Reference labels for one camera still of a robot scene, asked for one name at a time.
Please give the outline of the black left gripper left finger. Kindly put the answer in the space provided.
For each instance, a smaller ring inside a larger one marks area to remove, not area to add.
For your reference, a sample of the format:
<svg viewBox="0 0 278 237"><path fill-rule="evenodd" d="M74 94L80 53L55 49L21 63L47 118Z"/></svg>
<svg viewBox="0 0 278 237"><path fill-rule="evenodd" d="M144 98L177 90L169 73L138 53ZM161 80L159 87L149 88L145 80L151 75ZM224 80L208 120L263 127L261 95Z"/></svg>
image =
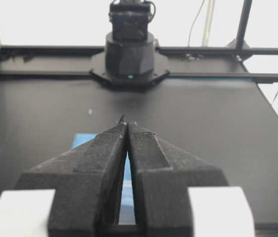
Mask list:
<svg viewBox="0 0 278 237"><path fill-rule="evenodd" d="M94 237L103 227L118 223L126 132L120 119L94 139L19 176L16 190L55 190L49 236Z"/></svg>

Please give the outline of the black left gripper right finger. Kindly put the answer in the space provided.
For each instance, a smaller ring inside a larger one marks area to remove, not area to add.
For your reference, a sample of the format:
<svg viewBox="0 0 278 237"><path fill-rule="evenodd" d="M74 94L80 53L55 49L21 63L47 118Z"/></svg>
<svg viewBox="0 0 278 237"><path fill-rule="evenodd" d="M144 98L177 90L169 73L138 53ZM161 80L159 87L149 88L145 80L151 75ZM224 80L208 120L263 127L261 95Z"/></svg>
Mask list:
<svg viewBox="0 0 278 237"><path fill-rule="evenodd" d="M192 236L188 188L227 186L222 169L135 122L127 139L137 225L148 237Z"/></svg>

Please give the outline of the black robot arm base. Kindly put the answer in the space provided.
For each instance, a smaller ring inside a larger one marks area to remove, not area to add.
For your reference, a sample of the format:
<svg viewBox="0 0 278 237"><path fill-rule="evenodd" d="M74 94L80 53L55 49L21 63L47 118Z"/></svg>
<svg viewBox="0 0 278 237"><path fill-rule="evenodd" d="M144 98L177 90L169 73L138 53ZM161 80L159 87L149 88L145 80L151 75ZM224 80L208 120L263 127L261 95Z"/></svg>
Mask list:
<svg viewBox="0 0 278 237"><path fill-rule="evenodd" d="M91 57L91 73L113 85L145 86L169 74L168 58L148 31L156 6L150 0L112 1L104 51Z"/></svg>

